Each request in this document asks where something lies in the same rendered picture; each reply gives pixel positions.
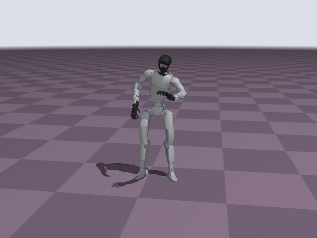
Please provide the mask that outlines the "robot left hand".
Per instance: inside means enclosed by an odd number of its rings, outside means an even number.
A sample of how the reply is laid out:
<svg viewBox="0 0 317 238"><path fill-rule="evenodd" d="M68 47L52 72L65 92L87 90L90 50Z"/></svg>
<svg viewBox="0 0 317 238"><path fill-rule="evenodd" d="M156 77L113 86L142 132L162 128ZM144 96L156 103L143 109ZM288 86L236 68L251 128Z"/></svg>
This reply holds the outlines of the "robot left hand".
<svg viewBox="0 0 317 238"><path fill-rule="evenodd" d="M175 101L175 97L172 95L172 94L169 94L168 92L165 92L165 91L158 91L156 94L163 94L162 96L167 96L167 99L169 100L172 100L172 101Z"/></svg>

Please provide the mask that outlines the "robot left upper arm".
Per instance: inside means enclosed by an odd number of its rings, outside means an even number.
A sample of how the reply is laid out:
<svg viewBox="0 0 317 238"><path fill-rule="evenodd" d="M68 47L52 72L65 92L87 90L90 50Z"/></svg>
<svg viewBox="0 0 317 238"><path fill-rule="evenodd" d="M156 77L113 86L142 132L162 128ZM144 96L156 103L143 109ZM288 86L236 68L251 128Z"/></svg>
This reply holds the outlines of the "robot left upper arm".
<svg viewBox="0 0 317 238"><path fill-rule="evenodd" d="M182 84L180 83L179 79L177 77L172 77L171 78L171 84L173 87L175 87L177 89L178 92L180 92L181 90L184 90L184 87L182 86ZM187 96L187 94L184 96L184 98Z"/></svg>

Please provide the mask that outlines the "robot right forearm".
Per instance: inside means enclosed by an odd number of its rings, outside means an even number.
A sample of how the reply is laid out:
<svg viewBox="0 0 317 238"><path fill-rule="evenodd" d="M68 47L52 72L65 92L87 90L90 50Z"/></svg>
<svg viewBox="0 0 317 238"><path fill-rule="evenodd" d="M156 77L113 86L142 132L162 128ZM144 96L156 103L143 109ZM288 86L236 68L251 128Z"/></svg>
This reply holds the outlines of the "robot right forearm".
<svg viewBox="0 0 317 238"><path fill-rule="evenodd" d="M137 89L137 83L134 84L134 87L133 87L133 104L136 103L136 101L139 101L139 94L140 94L140 91Z"/></svg>

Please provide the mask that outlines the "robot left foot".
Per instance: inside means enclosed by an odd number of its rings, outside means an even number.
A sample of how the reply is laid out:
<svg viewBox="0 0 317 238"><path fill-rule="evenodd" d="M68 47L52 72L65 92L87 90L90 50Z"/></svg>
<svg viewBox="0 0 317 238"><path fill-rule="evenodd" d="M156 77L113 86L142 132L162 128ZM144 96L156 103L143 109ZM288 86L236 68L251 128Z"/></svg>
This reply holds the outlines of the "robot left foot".
<svg viewBox="0 0 317 238"><path fill-rule="evenodd" d="M169 171L168 171L167 176L168 176L172 181L178 181L178 179L177 179L176 176L175 176L175 173L172 173L172 171L171 171L171 173L169 173Z"/></svg>

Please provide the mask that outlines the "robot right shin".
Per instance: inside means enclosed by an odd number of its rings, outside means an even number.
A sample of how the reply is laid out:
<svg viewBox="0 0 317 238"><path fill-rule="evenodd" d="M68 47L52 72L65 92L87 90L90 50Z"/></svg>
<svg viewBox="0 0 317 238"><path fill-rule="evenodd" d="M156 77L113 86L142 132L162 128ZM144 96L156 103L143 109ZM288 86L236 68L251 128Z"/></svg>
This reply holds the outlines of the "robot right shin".
<svg viewBox="0 0 317 238"><path fill-rule="evenodd" d="M143 171L143 172L145 171L149 150L150 150L149 148L144 148L143 143L140 143L140 149L139 149L140 171Z"/></svg>

